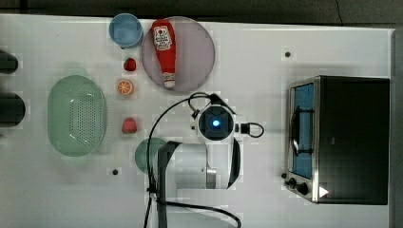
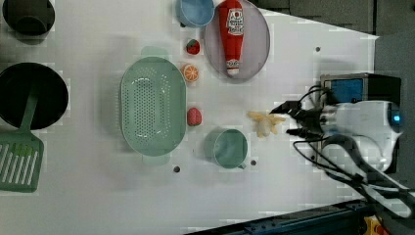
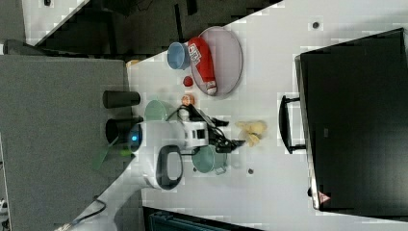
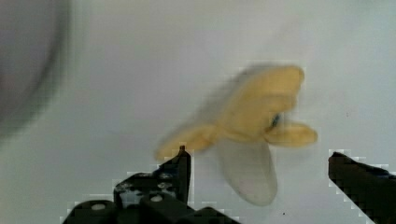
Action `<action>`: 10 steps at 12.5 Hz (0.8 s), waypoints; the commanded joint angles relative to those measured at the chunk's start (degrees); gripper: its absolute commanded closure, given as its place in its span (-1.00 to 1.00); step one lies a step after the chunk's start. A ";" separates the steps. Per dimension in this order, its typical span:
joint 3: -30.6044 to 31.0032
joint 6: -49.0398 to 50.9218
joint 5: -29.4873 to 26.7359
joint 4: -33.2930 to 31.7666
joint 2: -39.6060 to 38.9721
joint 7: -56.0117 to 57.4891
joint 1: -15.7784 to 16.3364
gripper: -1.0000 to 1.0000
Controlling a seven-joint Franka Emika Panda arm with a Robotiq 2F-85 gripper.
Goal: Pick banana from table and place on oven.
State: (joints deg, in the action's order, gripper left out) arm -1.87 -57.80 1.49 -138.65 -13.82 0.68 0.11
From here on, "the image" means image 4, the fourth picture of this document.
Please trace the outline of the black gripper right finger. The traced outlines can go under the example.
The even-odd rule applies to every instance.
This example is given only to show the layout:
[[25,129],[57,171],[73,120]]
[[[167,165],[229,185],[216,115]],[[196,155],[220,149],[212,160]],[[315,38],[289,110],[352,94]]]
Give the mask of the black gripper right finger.
[[395,175],[334,152],[328,177],[374,224],[395,224]]

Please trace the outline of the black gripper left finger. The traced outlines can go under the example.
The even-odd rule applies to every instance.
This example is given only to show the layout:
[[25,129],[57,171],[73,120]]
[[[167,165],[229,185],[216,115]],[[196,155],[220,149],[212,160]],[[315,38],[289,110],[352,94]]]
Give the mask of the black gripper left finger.
[[175,157],[161,164],[151,173],[137,173],[117,184],[113,190],[116,206],[138,205],[147,195],[168,194],[186,203],[191,182],[191,155],[181,146]]

